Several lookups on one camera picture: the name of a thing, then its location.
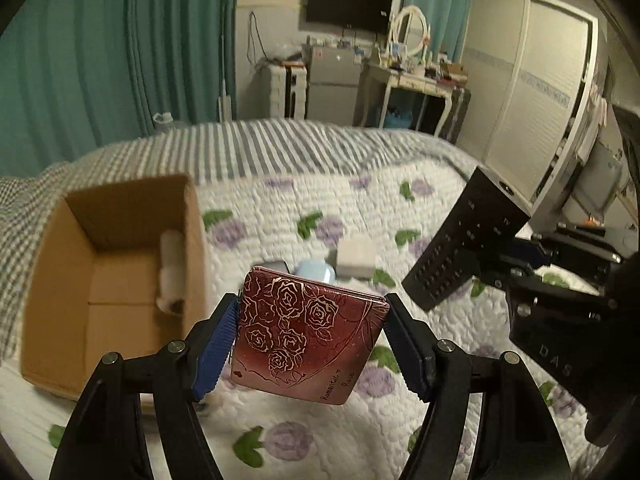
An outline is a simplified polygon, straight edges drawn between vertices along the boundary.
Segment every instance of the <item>blue gripper pad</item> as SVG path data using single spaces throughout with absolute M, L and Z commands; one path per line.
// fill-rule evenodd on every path
M 220 378 L 226 358 L 236 339 L 238 308 L 239 300 L 235 298 L 218 321 L 209 341 L 198 356 L 196 379 L 191 387 L 193 396 L 198 401 L 216 387 Z

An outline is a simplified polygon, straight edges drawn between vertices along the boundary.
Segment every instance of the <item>purple flower pattern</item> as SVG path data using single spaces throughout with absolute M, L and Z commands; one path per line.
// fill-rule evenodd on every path
M 567 390 L 562 386 L 556 385 L 551 393 L 549 399 L 552 401 L 551 407 L 554 413 L 560 418 L 569 418 L 578 409 L 578 401 L 575 400 Z
M 370 363 L 362 370 L 353 389 L 361 397 L 377 399 L 392 393 L 396 389 L 396 380 L 386 368 L 380 368 L 378 365 Z
M 376 283 L 375 285 L 371 285 L 371 288 L 375 290 L 380 296 L 384 296 L 389 292 L 389 289 L 386 286 L 382 285 L 382 283 Z
M 458 449 L 458 456 L 456 458 L 456 464 L 462 462 L 465 458 L 473 455 L 472 446 L 474 443 L 474 437 L 469 430 L 465 430 L 460 439 L 460 448 Z
M 337 216 L 324 216 L 316 224 L 316 238 L 322 240 L 330 249 L 335 249 L 338 245 L 338 240 L 343 236 L 344 225 Z
M 409 252 L 416 258 L 420 258 L 422 253 L 427 250 L 429 243 L 431 243 L 431 237 L 418 238 L 417 240 L 409 243 Z
M 307 455 L 313 439 L 306 426 L 297 422 L 281 422 L 265 433 L 262 445 L 274 458 L 292 462 Z
M 367 189 L 371 184 L 371 175 L 362 175 L 349 179 L 349 184 L 353 189 Z
M 269 177 L 264 180 L 264 183 L 268 187 L 273 187 L 273 189 L 293 190 L 293 179 L 291 177 Z
M 411 192 L 416 196 L 431 196 L 434 191 L 433 186 L 423 178 L 416 178 L 411 183 Z
M 474 350 L 474 355 L 480 357 L 493 357 L 497 359 L 500 357 L 501 352 L 498 352 L 492 345 L 489 343 L 483 344 Z
M 228 218 L 217 224 L 213 224 L 207 232 L 210 243 L 219 249 L 235 249 L 238 242 L 246 238 L 246 226 L 244 223 Z

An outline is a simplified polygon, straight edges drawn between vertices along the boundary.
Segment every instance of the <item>bed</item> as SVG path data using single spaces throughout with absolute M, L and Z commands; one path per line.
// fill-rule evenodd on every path
M 55 201 L 72 189 L 142 176 L 189 173 L 207 229 L 212 307 L 238 290 L 256 261 L 324 259 L 346 234 L 378 248 L 377 292 L 397 292 L 436 336 L 465 351 L 497 356 L 508 341 L 504 294 L 469 281 L 430 313 L 399 285 L 462 192 L 477 161 L 446 142 L 409 130 L 345 128 L 311 121 L 200 124 L 114 144 L 31 179 L 0 178 L 0 431 L 34 479 L 48 478 L 55 449 L 47 433 L 64 426 L 73 403 L 20 376 L 20 316 L 30 270 Z M 304 239 L 300 222 L 322 218 Z M 526 226 L 521 235 L 527 236 Z M 562 269 L 548 280 L 588 286 Z M 200 421 L 225 479 L 395 479 L 426 407 L 409 392 L 384 335 L 342 406 L 286 399 L 235 385 L 228 367 Z M 575 477 L 600 453 L 584 439 L 586 413 L 526 356 L 562 437 Z M 481 396 L 473 395 L 454 478 L 466 478 Z M 145 418 L 154 474 L 168 479 L 158 428 Z

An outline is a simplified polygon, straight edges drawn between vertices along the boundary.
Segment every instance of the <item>green leaf pattern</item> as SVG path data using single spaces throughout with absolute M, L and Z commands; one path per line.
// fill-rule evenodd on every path
M 262 430 L 262 426 L 256 426 L 243 433 L 234 443 L 234 453 L 248 466 L 262 467 L 264 465 L 264 459 L 256 451 L 256 449 L 262 447 L 262 442 L 260 442 Z
M 371 283 L 373 283 L 373 285 L 377 285 L 380 283 L 381 285 L 385 285 L 388 288 L 396 288 L 396 282 L 394 281 L 394 279 L 382 269 L 376 269 L 373 272 Z
M 49 437 L 49 443 L 58 449 L 60 446 L 60 441 L 62 440 L 62 435 L 65 433 L 65 427 L 59 426 L 57 424 L 52 424 L 49 428 L 49 433 L 47 433 L 47 437 Z
M 411 453 L 414 450 L 415 447 L 415 443 L 418 440 L 418 436 L 420 435 L 420 430 L 422 429 L 422 427 L 420 426 L 420 428 L 418 428 L 417 430 L 415 430 L 411 436 L 409 437 L 409 442 L 406 445 L 406 450 Z
M 545 399 L 547 406 L 551 406 L 554 403 L 553 400 L 549 399 L 549 397 L 551 396 L 551 390 L 553 390 L 555 386 L 555 383 L 547 381 L 546 383 L 540 384 L 540 387 L 538 388 L 538 391 L 540 392 L 540 395 L 542 395 L 542 398 Z
M 480 296 L 480 294 L 482 294 L 484 292 L 486 288 L 486 284 L 481 282 L 480 280 L 478 280 L 477 278 L 474 278 L 473 280 L 473 286 L 471 287 L 471 297 L 472 298 L 477 298 L 478 296 Z
M 398 247 L 403 247 L 408 243 L 413 242 L 415 239 L 419 237 L 420 237 L 420 231 L 415 231 L 412 229 L 400 229 L 396 233 L 394 240 L 396 241 L 396 245 Z
M 562 286 L 564 288 L 570 288 L 569 284 L 562 279 L 560 274 L 554 272 L 547 272 L 542 276 L 542 283 L 548 283 L 549 285 Z
M 231 218 L 234 214 L 229 209 L 211 209 L 202 215 L 204 230 L 207 231 L 212 225 Z
M 298 221 L 298 234 L 303 240 L 311 238 L 311 229 L 316 228 L 318 220 L 322 218 L 322 211 L 315 211 L 307 216 L 301 216 Z
M 400 367 L 398 366 L 398 361 L 396 361 L 396 356 L 391 351 L 391 348 L 387 348 L 386 346 L 374 346 L 373 351 L 369 356 L 369 361 L 377 361 L 378 368 L 389 368 L 389 370 L 395 374 L 400 373 Z
M 409 184 L 408 180 L 403 180 L 400 183 L 400 194 L 404 196 L 405 200 L 408 200 L 409 202 L 415 202 L 415 196 L 411 192 L 411 185 Z

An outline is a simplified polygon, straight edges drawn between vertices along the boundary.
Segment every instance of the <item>floral bedspread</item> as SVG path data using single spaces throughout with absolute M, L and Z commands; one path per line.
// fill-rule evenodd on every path
M 358 177 L 252 176 L 202 186 L 198 199 L 210 247 L 212 308 L 223 294 L 239 290 L 253 264 L 282 259 L 293 269 L 306 258 L 331 259 L 341 237 L 359 234 L 377 249 L 376 272 L 367 284 L 371 290 L 398 293 L 412 315 L 427 321 L 436 336 L 455 341 L 467 352 L 517 352 L 508 341 L 501 291 L 469 281 L 425 314 L 399 286 L 464 185 L 460 173 L 445 161 L 426 158 Z M 563 270 L 543 273 L 546 280 L 585 289 Z M 580 478 L 595 456 L 583 435 L 586 413 L 535 363 L 522 358 Z M 59 441 L 73 403 L 38 392 L 21 380 L 16 358 L 0 368 L 0 398 L 10 399 L 0 413 L 0 430 L 18 457 L 29 458 L 25 465 L 31 475 L 47 478 L 55 454 L 51 444 Z M 468 474 L 480 406 L 481 396 L 472 395 L 453 478 Z M 426 406 L 404 384 L 382 334 L 344 405 L 238 386 L 225 365 L 200 422 L 228 480 L 391 480 L 399 477 L 425 412 Z M 144 424 L 154 474 L 168 479 L 155 421 L 148 418 Z

